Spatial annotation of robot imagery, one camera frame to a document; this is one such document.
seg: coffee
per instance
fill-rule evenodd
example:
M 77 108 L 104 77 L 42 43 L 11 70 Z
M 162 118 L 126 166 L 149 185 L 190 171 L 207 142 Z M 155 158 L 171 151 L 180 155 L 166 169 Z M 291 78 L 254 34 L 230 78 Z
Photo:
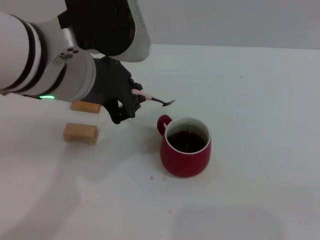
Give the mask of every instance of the coffee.
M 183 153 L 195 153 L 202 150 L 207 141 L 192 131 L 178 131 L 167 137 L 169 144 Z

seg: black stripe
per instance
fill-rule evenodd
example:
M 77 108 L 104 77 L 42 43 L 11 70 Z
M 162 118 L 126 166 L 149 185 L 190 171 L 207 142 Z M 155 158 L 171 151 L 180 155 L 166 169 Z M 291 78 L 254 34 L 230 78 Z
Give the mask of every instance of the black stripe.
M 43 93 L 41 94 L 37 94 L 37 95 L 28 95 L 29 97 L 40 97 L 40 96 L 46 96 L 46 95 L 50 95 L 54 90 L 56 90 L 62 80 L 64 79 L 65 75 L 66 75 L 66 72 L 67 72 L 67 64 L 61 69 L 58 77 L 56 78 L 54 84 L 47 90 L 47 91 L 44 91 Z
M 40 40 L 40 45 L 41 45 L 40 63 L 39 63 L 39 67 L 38 67 L 35 75 L 31 79 L 31 81 L 27 85 L 25 85 L 23 88 L 16 90 L 16 91 L 12 91 L 12 93 L 16 93 L 16 94 L 28 91 L 29 89 L 33 88 L 41 79 L 42 75 L 45 72 L 46 66 L 47 66 L 48 50 L 47 50 L 46 39 L 37 25 L 32 24 L 32 23 L 30 23 L 30 24 L 34 27 L 36 33 L 38 34 L 39 40 Z
M 22 71 L 21 75 L 18 77 L 18 79 L 13 84 L 2 89 L 5 91 L 8 91 L 10 89 L 14 89 L 14 88 L 18 87 L 27 78 L 27 76 L 29 75 L 29 73 L 32 69 L 32 66 L 34 65 L 35 55 L 36 55 L 35 36 L 31 30 L 31 27 L 25 21 L 21 20 L 18 17 L 16 17 L 16 18 L 20 20 L 20 22 L 23 24 L 23 26 L 25 27 L 25 30 L 28 34 L 29 54 L 28 54 L 28 59 L 26 61 L 24 70 Z

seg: red mug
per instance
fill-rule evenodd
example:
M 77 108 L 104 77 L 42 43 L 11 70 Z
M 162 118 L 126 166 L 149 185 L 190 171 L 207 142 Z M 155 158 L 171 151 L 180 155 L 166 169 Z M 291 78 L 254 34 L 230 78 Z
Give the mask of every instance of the red mug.
M 157 122 L 157 128 L 162 135 L 160 156 L 163 166 L 173 175 L 189 178 L 201 173 L 210 160 L 211 135 L 206 125 L 191 117 L 180 117 L 172 120 L 168 115 L 162 115 Z M 181 131 L 190 131 L 205 140 L 206 145 L 196 152 L 182 152 L 175 149 L 168 137 Z

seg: mug rim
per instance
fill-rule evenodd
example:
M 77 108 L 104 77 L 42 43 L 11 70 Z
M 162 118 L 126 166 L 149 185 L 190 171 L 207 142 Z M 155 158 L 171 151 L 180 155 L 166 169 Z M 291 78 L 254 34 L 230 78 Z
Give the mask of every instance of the mug rim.
M 195 151 L 195 152 L 183 152 L 183 151 L 179 151 L 179 150 L 175 149 L 173 146 L 171 146 L 171 144 L 169 143 L 168 138 L 167 138 L 167 129 L 168 129 L 168 127 L 169 127 L 171 124 L 173 124 L 175 121 L 180 120 L 180 119 L 193 119 L 193 120 L 197 120 L 197 121 L 199 121 L 200 123 L 202 123 L 202 124 L 205 126 L 206 131 L 209 133 L 209 139 L 208 139 L 206 145 L 205 145 L 201 150 Z M 211 133 L 210 133 L 207 125 L 204 124 L 201 120 L 199 120 L 199 119 L 197 119 L 197 118 L 194 118 L 194 117 L 190 117 L 190 116 L 180 116 L 180 117 L 178 117 L 178 118 L 176 118 L 176 119 L 173 119 L 173 120 L 166 126 L 165 131 L 164 131 L 164 138 L 165 138 L 166 143 L 167 143 L 173 150 L 175 150 L 176 152 L 181 153 L 181 154 L 186 154 L 186 155 L 193 155 L 193 154 L 201 153 L 203 150 L 205 150 L 205 149 L 208 147 L 209 143 L 211 142 Z

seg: robotic hand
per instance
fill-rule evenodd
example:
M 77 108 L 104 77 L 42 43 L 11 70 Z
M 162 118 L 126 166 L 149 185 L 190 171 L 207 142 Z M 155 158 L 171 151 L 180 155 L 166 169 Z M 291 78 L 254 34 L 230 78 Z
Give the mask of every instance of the robotic hand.
M 142 86 L 120 61 L 140 62 L 151 51 L 137 0 L 65 3 L 43 23 L 0 12 L 0 93 L 100 104 L 115 124 L 134 118 L 146 98 L 132 94 Z

